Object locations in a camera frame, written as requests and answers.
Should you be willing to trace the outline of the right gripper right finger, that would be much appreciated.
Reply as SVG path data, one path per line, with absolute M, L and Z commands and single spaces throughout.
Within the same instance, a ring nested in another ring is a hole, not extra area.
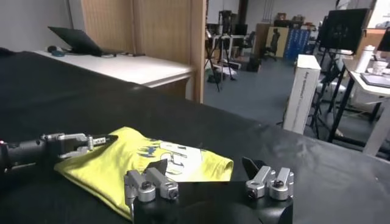
M 282 167 L 276 172 L 263 161 L 242 157 L 242 164 L 248 176 L 245 188 L 251 200 L 265 196 L 277 201 L 286 201 L 294 196 L 294 173 Z

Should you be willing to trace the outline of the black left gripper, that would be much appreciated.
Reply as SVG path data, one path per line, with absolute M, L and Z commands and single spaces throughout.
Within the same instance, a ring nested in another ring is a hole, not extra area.
M 54 133 L 42 135 L 40 139 L 23 142 L 8 142 L 5 143 L 5 170 L 9 171 L 15 167 L 28 164 L 37 164 L 41 167 L 52 167 L 60 159 L 85 155 L 88 152 L 93 151 L 93 148 L 88 147 L 111 144 L 117 139 L 117 135 Z M 82 147 L 78 147 L 75 151 L 62 154 L 63 144 L 60 141 L 72 142 L 74 145 Z

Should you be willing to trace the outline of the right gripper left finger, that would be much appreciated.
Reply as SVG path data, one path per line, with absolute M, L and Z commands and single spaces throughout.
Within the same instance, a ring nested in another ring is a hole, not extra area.
M 128 170 L 124 175 L 125 202 L 132 203 L 136 198 L 141 202 L 150 202 L 157 193 L 167 200 L 178 199 L 179 185 L 165 176 L 167 168 L 168 160 L 162 159 L 149 163 L 142 173 Z

